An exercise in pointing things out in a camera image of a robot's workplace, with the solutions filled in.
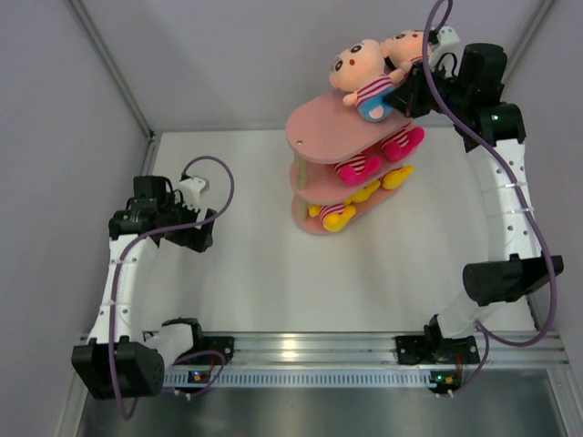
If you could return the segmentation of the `pink white panda plush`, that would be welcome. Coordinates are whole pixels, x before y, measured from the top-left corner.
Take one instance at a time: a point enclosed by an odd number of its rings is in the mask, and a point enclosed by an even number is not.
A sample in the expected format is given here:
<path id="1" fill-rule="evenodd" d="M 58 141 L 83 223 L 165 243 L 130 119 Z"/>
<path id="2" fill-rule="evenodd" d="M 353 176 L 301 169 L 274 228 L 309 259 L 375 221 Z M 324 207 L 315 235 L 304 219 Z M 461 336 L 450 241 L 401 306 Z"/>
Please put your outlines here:
<path id="1" fill-rule="evenodd" d="M 424 129 L 412 123 L 401 127 L 382 139 L 379 147 L 390 162 L 397 162 L 408 157 L 424 140 Z"/>
<path id="2" fill-rule="evenodd" d="M 383 164 L 378 156 L 367 157 L 358 153 L 342 162 L 332 165 L 338 178 L 347 186 L 359 185 L 373 176 Z"/>

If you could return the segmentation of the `boy doll blue shorts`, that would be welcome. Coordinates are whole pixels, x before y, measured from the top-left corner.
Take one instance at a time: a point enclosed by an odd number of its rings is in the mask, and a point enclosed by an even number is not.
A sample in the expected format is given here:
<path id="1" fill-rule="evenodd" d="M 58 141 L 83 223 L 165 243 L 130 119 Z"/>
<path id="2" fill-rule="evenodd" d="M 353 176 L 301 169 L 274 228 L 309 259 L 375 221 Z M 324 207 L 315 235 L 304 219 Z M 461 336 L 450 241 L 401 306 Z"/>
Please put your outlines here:
<path id="1" fill-rule="evenodd" d="M 403 61 L 387 72 L 382 45 L 372 39 L 363 39 L 338 54 L 329 75 L 332 87 L 344 92 L 343 104 L 354 107 L 361 118 L 380 122 L 388 118 L 393 108 L 384 98 L 396 89 L 412 69 L 410 61 Z"/>

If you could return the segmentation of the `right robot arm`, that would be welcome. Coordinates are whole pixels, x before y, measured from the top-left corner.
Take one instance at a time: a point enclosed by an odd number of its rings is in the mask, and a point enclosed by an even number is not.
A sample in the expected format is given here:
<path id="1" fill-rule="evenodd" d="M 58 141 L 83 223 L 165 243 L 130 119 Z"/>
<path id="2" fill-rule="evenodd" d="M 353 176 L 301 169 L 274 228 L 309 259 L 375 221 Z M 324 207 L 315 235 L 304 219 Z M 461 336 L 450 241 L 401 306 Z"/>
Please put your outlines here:
<path id="1" fill-rule="evenodd" d="M 522 346 L 542 340 L 557 310 L 557 276 L 561 256 L 552 255 L 535 220 L 525 170 L 526 130 L 520 108 L 502 100 L 502 75 L 507 56 L 501 46 L 477 43 L 465 47 L 461 65 L 452 75 L 433 65 L 445 51 L 422 46 L 409 77 L 393 93 L 391 106 L 418 118 L 434 111 L 447 116 L 464 140 L 486 210 L 488 259 L 464 266 L 463 289 L 424 328 L 426 353 L 447 361 L 458 343 L 481 330 L 486 339 L 510 345 L 484 326 L 507 304 L 544 286 L 550 289 L 546 324 Z"/>

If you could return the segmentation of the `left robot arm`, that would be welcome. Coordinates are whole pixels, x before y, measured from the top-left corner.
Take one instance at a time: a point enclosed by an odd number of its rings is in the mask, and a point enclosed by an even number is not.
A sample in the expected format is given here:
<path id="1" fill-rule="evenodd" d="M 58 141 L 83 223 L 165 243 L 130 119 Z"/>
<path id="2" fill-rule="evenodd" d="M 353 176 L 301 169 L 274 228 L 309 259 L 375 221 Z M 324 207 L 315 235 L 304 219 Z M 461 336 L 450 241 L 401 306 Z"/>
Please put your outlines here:
<path id="1" fill-rule="evenodd" d="M 97 400 L 160 393 L 165 370 L 180 357 L 196 363 L 206 342 L 198 321 L 177 318 L 145 338 L 144 309 L 150 271 L 161 241 L 202 253 L 213 244 L 214 210 L 199 201 L 205 178 L 184 176 L 177 186 L 160 176 L 136 177 L 133 195 L 108 222 L 106 287 L 87 343 L 71 363 Z"/>

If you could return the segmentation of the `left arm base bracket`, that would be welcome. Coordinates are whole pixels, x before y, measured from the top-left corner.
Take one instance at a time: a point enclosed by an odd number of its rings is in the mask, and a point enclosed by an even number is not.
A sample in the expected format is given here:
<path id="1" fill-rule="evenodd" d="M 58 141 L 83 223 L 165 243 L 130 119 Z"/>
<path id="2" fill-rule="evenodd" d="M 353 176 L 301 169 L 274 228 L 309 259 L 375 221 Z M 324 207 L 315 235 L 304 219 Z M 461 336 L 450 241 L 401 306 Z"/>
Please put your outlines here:
<path id="1" fill-rule="evenodd" d="M 175 330 L 144 331 L 145 345 L 156 350 L 165 365 L 221 365 L 233 358 L 235 338 L 192 332 L 186 325 Z"/>

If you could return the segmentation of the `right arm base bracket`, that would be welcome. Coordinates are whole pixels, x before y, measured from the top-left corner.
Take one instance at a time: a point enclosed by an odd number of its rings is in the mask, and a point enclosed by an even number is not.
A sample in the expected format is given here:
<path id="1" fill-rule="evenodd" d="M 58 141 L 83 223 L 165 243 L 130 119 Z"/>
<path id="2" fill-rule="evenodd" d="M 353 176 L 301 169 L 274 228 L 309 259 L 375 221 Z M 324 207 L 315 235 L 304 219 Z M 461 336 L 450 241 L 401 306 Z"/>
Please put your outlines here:
<path id="1" fill-rule="evenodd" d="M 474 336 L 463 339 L 428 340 L 423 335 L 395 338 L 397 361 L 401 365 L 478 364 L 480 356 Z"/>

